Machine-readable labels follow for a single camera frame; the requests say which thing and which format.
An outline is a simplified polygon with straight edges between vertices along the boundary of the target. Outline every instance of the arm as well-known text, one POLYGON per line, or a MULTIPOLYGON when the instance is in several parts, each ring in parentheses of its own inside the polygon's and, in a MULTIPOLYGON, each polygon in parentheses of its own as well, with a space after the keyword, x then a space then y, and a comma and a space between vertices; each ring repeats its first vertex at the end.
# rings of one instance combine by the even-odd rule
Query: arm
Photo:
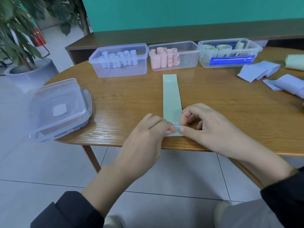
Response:
POLYGON ((175 132, 172 123, 146 115, 124 142, 116 160, 103 166, 82 191, 65 192, 31 223, 32 228, 102 227, 119 196, 143 176, 161 155, 161 142, 175 132))
POLYGON ((261 196, 284 227, 303 227, 304 168, 300 171, 199 103, 182 111, 179 132, 209 150, 241 161, 264 185, 261 196), (197 130, 185 126, 199 119, 197 130))

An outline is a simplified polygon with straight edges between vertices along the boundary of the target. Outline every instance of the green resistance band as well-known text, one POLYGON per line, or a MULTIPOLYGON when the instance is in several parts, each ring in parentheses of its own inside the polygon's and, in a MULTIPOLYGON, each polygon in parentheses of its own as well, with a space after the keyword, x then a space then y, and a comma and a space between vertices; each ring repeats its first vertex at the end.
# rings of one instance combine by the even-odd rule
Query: green resistance band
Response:
POLYGON ((181 99, 176 74, 163 75, 163 92, 164 119, 168 122, 172 122, 176 130, 175 133, 168 136, 182 136, 178 132, 181 119, 181 99))

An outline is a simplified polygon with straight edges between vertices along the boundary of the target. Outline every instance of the plant stem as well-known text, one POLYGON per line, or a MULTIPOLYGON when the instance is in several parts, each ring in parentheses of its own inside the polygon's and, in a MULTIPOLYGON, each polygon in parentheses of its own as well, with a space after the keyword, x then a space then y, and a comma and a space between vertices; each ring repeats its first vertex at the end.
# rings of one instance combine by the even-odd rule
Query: plant stem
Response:
POLYGON ((80 16, 80 22, 83 26, 83 35, 86 36, 90 33, 89 24, 87 21, 87 15, 85 11, 85 6, 83 5, 82 0, 79 0, 79 16, 80 16))
POLYGON ((29 65, 29 63, 27 62, 27 59, 26 57, 24 57, 23 55, 20 55, 20 58, 21 58, 21 62, 22 62, 22 65, 25 67, 26 71, 32 71, 33 69, 31 68, 31 66, 29 65))

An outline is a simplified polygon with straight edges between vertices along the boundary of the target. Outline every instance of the green partition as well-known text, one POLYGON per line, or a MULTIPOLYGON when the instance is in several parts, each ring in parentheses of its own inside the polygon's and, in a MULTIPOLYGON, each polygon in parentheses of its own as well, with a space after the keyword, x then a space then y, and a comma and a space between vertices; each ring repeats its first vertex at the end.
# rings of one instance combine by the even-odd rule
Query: green partition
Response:
POLYGON ((83 3, 94 32, 304 18, 304 0, 83 0, 83 3))

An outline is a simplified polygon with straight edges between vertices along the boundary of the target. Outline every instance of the black sleeve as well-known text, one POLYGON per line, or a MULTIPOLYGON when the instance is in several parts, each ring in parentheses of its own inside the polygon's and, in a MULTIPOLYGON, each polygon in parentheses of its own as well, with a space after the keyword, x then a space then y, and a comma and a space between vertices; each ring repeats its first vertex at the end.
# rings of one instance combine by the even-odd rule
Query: black sleeve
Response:
POLYGON ((285 228, 304 227, 304 167, 294 176, 264 188, 261 196, 285 228))
POLYGON ((31 228, 101 228, 104 218, 76 191, 65 192, 31 223, 31 228))

